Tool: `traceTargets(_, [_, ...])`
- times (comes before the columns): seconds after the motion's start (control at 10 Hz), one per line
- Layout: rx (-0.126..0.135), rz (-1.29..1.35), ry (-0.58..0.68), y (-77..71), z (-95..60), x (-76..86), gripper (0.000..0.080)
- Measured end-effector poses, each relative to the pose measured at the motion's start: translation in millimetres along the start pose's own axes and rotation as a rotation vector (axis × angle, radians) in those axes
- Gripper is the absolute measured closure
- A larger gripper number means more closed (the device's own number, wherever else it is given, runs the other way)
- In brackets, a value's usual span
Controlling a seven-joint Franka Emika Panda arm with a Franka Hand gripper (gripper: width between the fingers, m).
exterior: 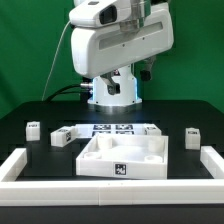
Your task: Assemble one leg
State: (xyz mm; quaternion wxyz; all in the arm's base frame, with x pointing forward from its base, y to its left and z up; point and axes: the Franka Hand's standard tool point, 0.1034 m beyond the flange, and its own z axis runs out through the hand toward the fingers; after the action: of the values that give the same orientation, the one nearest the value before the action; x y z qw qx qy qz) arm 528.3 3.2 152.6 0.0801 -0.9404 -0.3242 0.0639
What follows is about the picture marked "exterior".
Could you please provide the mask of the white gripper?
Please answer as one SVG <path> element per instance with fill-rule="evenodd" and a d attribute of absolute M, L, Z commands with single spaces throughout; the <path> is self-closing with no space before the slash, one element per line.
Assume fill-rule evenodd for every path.
<path fill-rule="evenodd" d="M 122 32 L 118 24 L 99 29 L 75 28 L 71 35 L 73 65 L 86 78 L 102 75 L 108 93 L 116 95 L 120 85 L 113 81 L 111 71 L 144 59 L 141 80 L 150 81 L 154 55 L 169 50 L 173 42 L 169 8 L 153 7 L 138 31 Z"/>

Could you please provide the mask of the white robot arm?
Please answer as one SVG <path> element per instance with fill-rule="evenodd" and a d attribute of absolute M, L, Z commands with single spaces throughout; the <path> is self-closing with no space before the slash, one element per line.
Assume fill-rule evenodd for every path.
<path fill-rule="evenodd" d="M 155 56 L 174 42 L 168 0 L 74 0 L 69 13 L 75 71 L 92 81 L 88 104 L 115 112 L 141 103 L 131 66 L 145 63 L 151 78 Z"/>

